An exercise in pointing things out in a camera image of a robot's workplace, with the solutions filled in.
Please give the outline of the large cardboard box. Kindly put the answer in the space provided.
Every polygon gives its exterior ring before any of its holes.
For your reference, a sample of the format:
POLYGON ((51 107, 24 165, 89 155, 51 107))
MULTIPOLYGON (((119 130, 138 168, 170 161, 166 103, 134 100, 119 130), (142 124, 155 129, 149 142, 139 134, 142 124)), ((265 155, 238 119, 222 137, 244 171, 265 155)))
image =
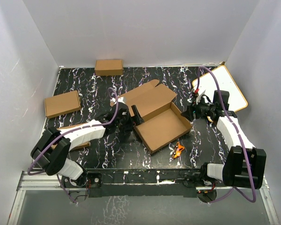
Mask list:
POLYGON ((172 141, 187 134, 192 125, 172 102, 177 94, 154 79, 120 95, 133 116, 132 105, 137 107, 144 123, 134 130, 147 150, 153 154, 172 141))

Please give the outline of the orange toy truck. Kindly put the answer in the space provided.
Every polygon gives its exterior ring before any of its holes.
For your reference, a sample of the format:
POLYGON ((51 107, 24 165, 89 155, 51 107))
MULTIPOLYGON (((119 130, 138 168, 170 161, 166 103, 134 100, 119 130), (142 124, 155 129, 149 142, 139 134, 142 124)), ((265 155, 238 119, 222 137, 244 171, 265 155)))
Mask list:
POLYGON ((171 157, 173 159, 180 157, 182 151, 184 151, 184 150, 185 150, 185 147, 183 145, 181 145, 180 142, 177 142, 174 147, 174 151, 173 151, 171 157))

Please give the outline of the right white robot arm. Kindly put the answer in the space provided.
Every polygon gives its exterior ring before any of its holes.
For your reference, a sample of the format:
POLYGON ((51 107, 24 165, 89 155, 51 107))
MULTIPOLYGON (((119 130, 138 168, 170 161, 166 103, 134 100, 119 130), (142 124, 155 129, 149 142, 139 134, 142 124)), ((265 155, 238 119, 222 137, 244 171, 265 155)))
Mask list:
POLYGON ((256 148, 242 132, 237 115, 229 111, 229 92, 215 91, 213 102, 204 93, 195 94, 181 113, 189 121, 209 117, 216 123, 229 148, 224 164, 204 163, 200 168, 200 182, 205 186, 220 180, 226 186, 259 189, 263 183, 266 153, 256 148))

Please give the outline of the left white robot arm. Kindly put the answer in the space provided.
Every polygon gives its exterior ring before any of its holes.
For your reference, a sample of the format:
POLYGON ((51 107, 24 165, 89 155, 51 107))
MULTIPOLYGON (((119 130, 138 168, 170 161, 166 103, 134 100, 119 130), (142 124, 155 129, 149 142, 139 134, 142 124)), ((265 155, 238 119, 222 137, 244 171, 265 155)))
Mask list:
POLYGON ((48 176, 61 175, 69 178, 77 187, 87 183, 87 171, 79 163, 68 159, 73 148, 100 139, 116 130, 130 132, 144 123, 135 105, 129 107, 118 103, 112 109, 88 123, 70 129, 57 130, 50 127, 45 130, 31 151, 33 164, 37 164, 48 176))

